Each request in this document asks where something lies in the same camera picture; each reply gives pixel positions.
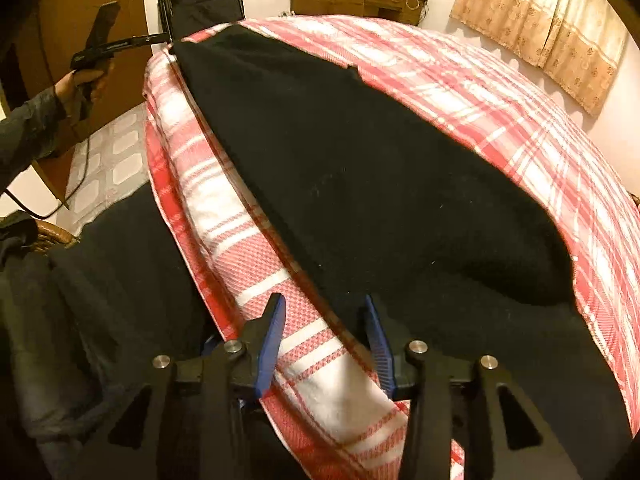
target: tiled floor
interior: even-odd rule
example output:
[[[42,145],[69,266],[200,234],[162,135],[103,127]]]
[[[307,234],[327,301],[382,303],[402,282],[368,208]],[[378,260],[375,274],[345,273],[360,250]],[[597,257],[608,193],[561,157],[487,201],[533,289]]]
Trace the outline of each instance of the tiled floor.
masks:
[[[144,114],[145,104],[138,105],[91,136],[86,179],[69,199],[69,209],[58,213],[57,225],[77,235],[98,213],[148,180]],[[67,195],[78,185],[85,160],[86,144],[82,143],[74,153]]]

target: metal screw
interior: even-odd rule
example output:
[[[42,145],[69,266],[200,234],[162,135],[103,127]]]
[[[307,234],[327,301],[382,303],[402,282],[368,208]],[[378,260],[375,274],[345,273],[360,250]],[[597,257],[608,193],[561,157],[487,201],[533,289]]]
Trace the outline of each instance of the metal screw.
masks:
[[[493,370],[498,367],[498,359],[492,355],[483,355],[480,358],[480,364],[488,370]]]
[[[414,354],[424,354],[428,349],[427,343],[419,339],[415,339],[409,343],[409,350]]]
[[[237,354],[242,350],[242,341],[231,339],[225,343],[225,352],[228,354]]]
[[[170,362],[171,358],[168,355],[157,355],[154,357],[154,360],[151,361],[154,368],[167,368]]]

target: white wall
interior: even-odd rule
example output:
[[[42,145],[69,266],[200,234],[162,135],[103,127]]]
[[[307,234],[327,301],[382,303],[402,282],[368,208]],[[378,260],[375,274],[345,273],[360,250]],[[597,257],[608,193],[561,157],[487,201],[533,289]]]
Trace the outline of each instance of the white wall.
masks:
[[[4,110],[0,106],[0,120],[4,119],[4,117]],[[18,175],[9,186],[9,190],[25,206],[40,215],[48,214],[60,203],[31,166]],[[6,216],[17,209],[20,209],[18,205],[6,194],[0,197],[0,217]],[[52,216],[48,221],[55,224],[56,216]]]
[[[633,40],[630,39],[623,55],[618,76],[604,108],[599,117],[594,119],[583,112],[578,104],[541,70],[520,60],[497,43],[460,22],[450,20],[449,12],[455,0],[428,1],[429,13],[420,25],[422,28],[454,34],[482,46],[543,88],[563,106],[575,123],[587,132],[620,174],[625,186],[630,191],[640,194],[640,118],[636,114],[636,109],[640,110],[640,50]],[[146,18],[151,33],[159,30],[156,2],[157,0],[145,0]],[[244,0],[244,7],[248,18],[277,16],[283,10],[289,9],[289,0]]]

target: red and white plaid fabric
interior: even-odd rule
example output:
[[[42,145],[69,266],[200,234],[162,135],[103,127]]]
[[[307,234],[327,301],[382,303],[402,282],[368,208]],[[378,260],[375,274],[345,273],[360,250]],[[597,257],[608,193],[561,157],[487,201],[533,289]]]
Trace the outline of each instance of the red and white plaid fabric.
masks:
[[[242,25],[341,66],[357,65],[369,85],[473,149],[549,211],[574,259],[578,309],[618,381],[635,433],[640,215],[585,133],[524,76],[451,36],[348,16]],[[286,296],[284,338],[263,402],[284,445],[313,479],[395,478],[407,405],[385,397],[368,353],[305,295],[299,269],[277,250],[269,221],[228,156],[207,142],[208,126],[166,50],[148,64],[146,98],[158,205],[223,336],[260,316],[271,292]],[[452,478],[461,476],[456,445],[452,462]]]

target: beige curtain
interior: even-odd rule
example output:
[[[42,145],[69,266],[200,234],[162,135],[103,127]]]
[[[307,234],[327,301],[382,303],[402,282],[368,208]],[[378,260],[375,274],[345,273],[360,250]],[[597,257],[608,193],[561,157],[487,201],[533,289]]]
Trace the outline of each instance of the beige curtain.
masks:
[[[456,0],[451,16],[538,65],[558,0]]]
[[[542,68],[591,115],[628,36],[606,0],[456,0],[451,17]]]
[[[538,66],[591,115],[618,71],[628,32],[606,0],[559,0]]]

